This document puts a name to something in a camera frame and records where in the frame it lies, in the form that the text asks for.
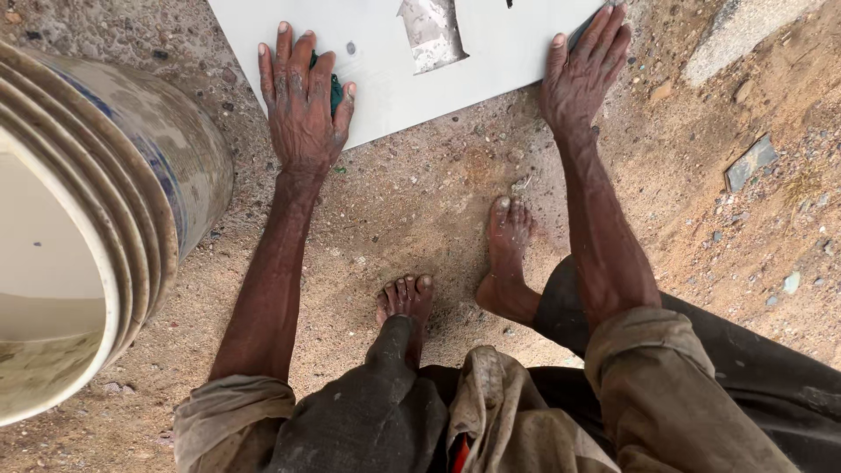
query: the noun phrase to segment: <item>hand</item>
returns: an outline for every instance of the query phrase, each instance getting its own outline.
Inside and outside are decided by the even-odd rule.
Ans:
[[[540,112],[556,140],[590,135],[595,113],[625,64],[631,44],[631,28],[622,24],[625,13],[625,3],[601,9],[570,53],[566,35],[556,35],[552,41]]]
[[[281,22],[274,61],[268,46],[258,48],[260,89],[268,107],[268,124],[274,151],[283,173],[302,178],[323,178],[347,143],[357,86],[348,82],[336,116],[331,118],[333,51],[309,61],[315,50],[315,33],[306,31],[292,47],[292,27]]]

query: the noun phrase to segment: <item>ground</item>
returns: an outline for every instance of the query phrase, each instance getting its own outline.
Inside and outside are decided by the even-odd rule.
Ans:
[[[841,246],[833,246],[841,237],[841,3],[781,27],[692,88],[680,70],[721,4],[632,2],[635,59],[594,123],[600,154],[661,290],[841,368]],[[230,144],[230,207],[135,346],[58,407],[0,428],[3,471],[173,471],[173,408],[206,379],[272,202],[278,161],[265,118],[204,1],[8,6],[3,40],[154,73],[194,97]],[[736,103],[748,79],[754,87]],[[723,172],[765,133],[780,159],[728,193]],[[488,208],[513,183],[528,182],[521,193],[539,225],[526,253],[528,284],[540,290],[569,252],[563,174],[536,87],[340,159],[304,255],[290,378],[299,398],[362,360],[377,331],[374,297],[403,274],[436,278],[425,364],[459,366],[487,343],[526,366],[580,365],[473,303],[488,269]],[[788,294],[782,284],[792,271],[801,282]],[[112,382],[134,394],[103,388]]]

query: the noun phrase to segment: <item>bare foot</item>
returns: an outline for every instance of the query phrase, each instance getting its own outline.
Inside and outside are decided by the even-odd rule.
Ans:
[[[432,312],[432,276],[419,278],[406,276],[388,283],[377,296],[377,323],[383,326],[386,319],[402,314],[417,322],[406,348],[406,363],[417,369],[421,366],[421,352],[426,341],[426,323]]]
[[[540,295],[523,278],[523,256],[532,230],[532,213],[515,199],[499,197],[490,209],[490,273],[476,291],[476,303],[512,322],[532,326]]]

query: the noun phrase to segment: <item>bucket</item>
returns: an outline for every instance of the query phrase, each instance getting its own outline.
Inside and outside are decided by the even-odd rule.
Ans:
[[[0,425],[131,345],[230,201],[227,149],[161,79],[0,43]]]

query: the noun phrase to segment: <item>left hand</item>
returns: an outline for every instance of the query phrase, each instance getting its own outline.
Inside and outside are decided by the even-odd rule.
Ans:
[[[268,124],[274,151],[283,173],[301,178],[323,178],[347,143],[353,116],[356,84],[348,82],[343,98],[331,117],[331,73],[336,64],[332,51],[319,56],[312,70],[315,33],[306,31],[292,45],[292,27],[281,22],[272,60],[268,45],[259,45],[260,89],[268,107]]]

